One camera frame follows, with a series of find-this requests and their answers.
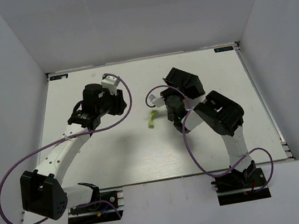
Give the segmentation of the green arch block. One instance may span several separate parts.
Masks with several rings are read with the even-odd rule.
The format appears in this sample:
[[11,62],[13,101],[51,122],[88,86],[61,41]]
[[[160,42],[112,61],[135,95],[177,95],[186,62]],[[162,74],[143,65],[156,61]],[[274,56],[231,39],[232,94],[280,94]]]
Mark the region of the green arch block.
[[158,118],[159,116],[159,112],[157,110],[152,110],[151,113],[150,113],[150,116],[149,116],[149,119],[148,119],[148,127],[149,128],[154,128],[154,121],[156,118]]

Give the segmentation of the black plastic box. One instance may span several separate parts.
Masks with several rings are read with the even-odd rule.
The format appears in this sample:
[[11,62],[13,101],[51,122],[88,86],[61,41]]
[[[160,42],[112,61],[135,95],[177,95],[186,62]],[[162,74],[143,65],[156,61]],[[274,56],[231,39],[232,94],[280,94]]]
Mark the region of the black plastic box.
[[180,96],[180,94],[171,87],[177,88],[188,99],[191,100],[199,98],[205,94],[203,85],[197,75],[188,73],[175,67],[171,68],[168,75],[163,80],[168,86],[167,89],[160,93],[163,98],[167,98],[171,95]]

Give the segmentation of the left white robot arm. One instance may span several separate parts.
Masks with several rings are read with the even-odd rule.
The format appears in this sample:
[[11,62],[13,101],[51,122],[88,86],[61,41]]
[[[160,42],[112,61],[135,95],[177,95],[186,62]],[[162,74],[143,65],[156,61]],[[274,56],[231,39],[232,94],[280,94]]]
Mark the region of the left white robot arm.
[[23,209],[58,220],[66,210],[100,203],[98,186],[86,182],[63,187],[63,178],[81,147],[92,137],[106,114],[123,115],[127,107],[121,80],[104,75],[100,84],[88,84],[67,121],[63,140],[33,170],[20,177]]

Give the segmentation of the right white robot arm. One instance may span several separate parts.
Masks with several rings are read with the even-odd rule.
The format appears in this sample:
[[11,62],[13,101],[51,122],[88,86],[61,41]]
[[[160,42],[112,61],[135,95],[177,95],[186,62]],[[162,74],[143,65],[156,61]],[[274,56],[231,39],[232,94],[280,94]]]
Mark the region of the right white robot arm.
[[[184,94],[175,91],[164,101],[168,118],[182,133],[185,147],[193,162],[204,174],[215,179],[216,186],[230,183],[231,188],[246,187],[256,170],[256,164],[248,153],[243,135],[244,109],[217,91],[211,91],[192,109],[185,106],[184,97]],[[206,123],[220,135],[224,142],[229,156],[229,169],[224,173],[214,174],[205,170],[190,150],[187,134],[202,123]]]

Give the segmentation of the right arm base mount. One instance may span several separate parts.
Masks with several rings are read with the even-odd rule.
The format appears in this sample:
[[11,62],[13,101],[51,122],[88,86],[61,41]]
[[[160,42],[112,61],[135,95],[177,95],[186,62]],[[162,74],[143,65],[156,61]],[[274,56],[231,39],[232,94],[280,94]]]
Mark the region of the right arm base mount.
[[261,168],[256,168],[244,183],[231,173],[211,181],[221,206],[271,198],[266,183],[267,180]]

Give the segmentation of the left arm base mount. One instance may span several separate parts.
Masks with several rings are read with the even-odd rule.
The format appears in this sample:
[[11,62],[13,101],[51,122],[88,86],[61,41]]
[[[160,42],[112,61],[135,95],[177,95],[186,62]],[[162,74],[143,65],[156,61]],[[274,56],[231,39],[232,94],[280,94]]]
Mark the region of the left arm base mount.
[[101,192],[98,203],[79,206],[68,211],[68,224],[99,224],[121,220],[124,213],[124,193],[122,189]]

